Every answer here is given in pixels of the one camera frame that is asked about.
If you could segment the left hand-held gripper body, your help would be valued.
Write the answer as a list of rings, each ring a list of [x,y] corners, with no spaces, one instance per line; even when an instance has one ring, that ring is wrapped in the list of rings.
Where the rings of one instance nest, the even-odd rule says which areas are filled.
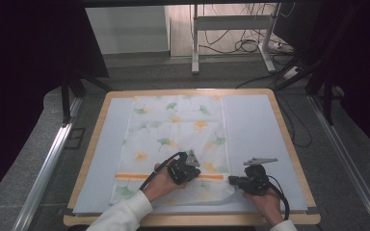
[[[178,152],[179,158],[168,164],[168,174],[176,185],[192,181],[200,175],[200,163],[193,150]]]

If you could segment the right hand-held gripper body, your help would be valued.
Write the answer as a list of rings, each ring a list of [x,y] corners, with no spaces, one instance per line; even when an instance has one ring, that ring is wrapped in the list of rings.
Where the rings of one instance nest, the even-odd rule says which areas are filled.
[[[263,195],[272,186],[263,164],[276,162],[277,160],[277,158],[253,157],[245,161],[246,168],[244,172],[246,175],[239,178],[238,187],[245,193]]]

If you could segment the white leaf-print cloth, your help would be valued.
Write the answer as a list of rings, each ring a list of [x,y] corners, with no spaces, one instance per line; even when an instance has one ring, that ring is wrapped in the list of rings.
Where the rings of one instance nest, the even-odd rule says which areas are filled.
[[[230,175],[224,101],[219,95],[136,96],[129,112],[110,202],[133,196],[177,152],[194,152],[200,175],[160,205],[222,201],[235,193]]]

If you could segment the person's right hand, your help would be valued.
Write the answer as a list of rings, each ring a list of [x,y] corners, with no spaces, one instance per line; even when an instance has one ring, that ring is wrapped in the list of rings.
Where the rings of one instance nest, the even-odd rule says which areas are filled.
[[[263,195],[244,192],[243,196],[254,204],[257,211],[272,227],[283,222],[280,211],[280,199],[274,190],[268,189]]]

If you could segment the person's left hand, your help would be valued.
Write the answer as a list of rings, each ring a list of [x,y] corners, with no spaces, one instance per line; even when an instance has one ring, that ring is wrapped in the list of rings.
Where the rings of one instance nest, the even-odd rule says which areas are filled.
[[[153,202],[169,193],[186,188],[186,184],[177,185],[173,182],[166,167],[162,167],[148,185],[143,189],[143,193],[149,202]]]

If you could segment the wooden table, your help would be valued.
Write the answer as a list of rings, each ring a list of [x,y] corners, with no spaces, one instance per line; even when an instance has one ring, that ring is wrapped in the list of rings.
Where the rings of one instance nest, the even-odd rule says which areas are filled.
[[[268,89],[250,90],[129,90],[106,94],[74,189],[68,202],[66,225],[90,224],[109,208],[111,167],[119,162],[112,139],[121,135],[128,104],[136,96],[219,95],[231,114],[231,137],[240,148],[230,148],[230,164],[242,169],[249,157],[275,157],[266,171],[281,182],[290,203],[289,218],[297,225],[321,221],[295,147],[288,135],[275,94]],[[219,202],[157,207],[141,221],[143,227],[259,226],[265,223],[240,191]]]

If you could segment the pale blue table mat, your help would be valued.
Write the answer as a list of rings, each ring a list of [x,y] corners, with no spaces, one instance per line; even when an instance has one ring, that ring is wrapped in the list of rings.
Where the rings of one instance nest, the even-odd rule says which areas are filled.
[[[133,196],[155,164],[180,151],[195,153],[200,175],[155,201],[159,214],[253,211],[228,182],[253,158],[264,160],[291,211],[307,208],[267,95],[161,95],[112,98],[74,213],[101,214]]]

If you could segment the black metal stand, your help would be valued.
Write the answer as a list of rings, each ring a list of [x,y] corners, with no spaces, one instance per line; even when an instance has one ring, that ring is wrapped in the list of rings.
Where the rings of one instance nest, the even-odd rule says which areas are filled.
[[[328,64],[333,53],[338,47],[339,42],[343,39],[345,32],[348,30],[358,9],[359,3],[349,3],[344,8],[343,13],[341,13],[338,16],[338,19],[332,24],[332,28],[328,34],[328,38],[330,40],[316,62],[307,66],[303,71],[294,75],[282,84],[274,86],[274,90],[284,90],[304,77],[310,75],[310,79],[304,90],[308,95],[315,95],[318,93],[320,88],[324,88],[324,94],[322,96],[322,114],[329,125],[333,125],[331,118],[333,80],[332,76],[328,74]]]
[[[106,92],[113,91],[114,89],[97,78],[84,73],[83,71],[66,71],[62,77],[61,93],[62,93],[62,107],[63,107],[63,127],[71,121],[71,109],[69,92],[72,91],[75,97],[81,98],[86,94],[86,89],[83,86],[82,80],[99,87]]]

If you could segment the black floor plate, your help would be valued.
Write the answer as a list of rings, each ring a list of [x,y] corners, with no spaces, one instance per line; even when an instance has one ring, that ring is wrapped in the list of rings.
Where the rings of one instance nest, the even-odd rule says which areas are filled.
[[[85,132],[85,128],[72,128],[66,139],[65,149],[79,149],[82,144]]]

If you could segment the white power strip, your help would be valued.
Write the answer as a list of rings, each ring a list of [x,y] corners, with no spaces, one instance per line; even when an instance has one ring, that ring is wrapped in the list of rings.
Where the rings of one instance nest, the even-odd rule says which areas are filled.
[[[299,72],[301,72],[302,69],[298,66],[293,66],[291,67],[284,75],[283,75],[283,78],[285,80],[288,80],[292,77],[294,77],[296,74],[298,74]]]

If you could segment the white cabinet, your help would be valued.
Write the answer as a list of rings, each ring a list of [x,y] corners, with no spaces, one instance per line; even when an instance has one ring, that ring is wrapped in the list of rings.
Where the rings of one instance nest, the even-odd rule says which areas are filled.
[[[170,18],[164,6],[86,8],[102,54],[170,50]]]

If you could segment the dark curtain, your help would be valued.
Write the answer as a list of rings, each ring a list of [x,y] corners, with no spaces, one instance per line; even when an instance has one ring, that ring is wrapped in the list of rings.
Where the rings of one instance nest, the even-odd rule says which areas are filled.
[[[81,0],[0,0],[0,182],[44,96],[66,78],[108,74]]]
[[[370,0],[289,0],[283,2],[274,34],[289,43],[306,66],[319,59],[332,24],[349,3],[359,9],[328,64],[341,105],[370,138]]]

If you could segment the aluminium floor rail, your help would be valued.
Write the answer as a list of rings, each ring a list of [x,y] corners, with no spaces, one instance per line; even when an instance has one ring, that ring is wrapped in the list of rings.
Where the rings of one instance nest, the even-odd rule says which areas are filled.
[[[61,153],[64,149],[72,125],[80,109],[82,98],[74,98],[69,107],[71,117],[65,125],[59,129],[47,155],[40,168],[40,172],[18,214],[17,219],[11,231],[27,231],[40,205],[47,185],[51,179],[52,173],[58,163]]]
[[[309,100],[309,104],[312,106],[323,129],[325,130],[327,137],[329,138],[330,143],[341,162],[341,165],[344,167],[351,182],[353,183],[362,204],[370,216],[370,187],[367,185],[360,171],[356,167],[355,162],[350,156],[350,152],[337,134],[335,127],[330,125],[330,123],[324,117],[322,112],[323,107],[320,100],[316,96],[308,96],[307,99]]]

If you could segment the white metal desk frame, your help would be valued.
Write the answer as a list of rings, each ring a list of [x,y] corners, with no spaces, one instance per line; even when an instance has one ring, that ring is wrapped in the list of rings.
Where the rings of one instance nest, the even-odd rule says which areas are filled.
[[[265,30],[264,39],[257,46],[268,71],[275,73],[276,68],[270,58],[268,45],[278,9],[279,3],[276,3],[271,14],[199,16],[198,6],[194,5],[192,73],[199,73],[198,32],[218,30]]]

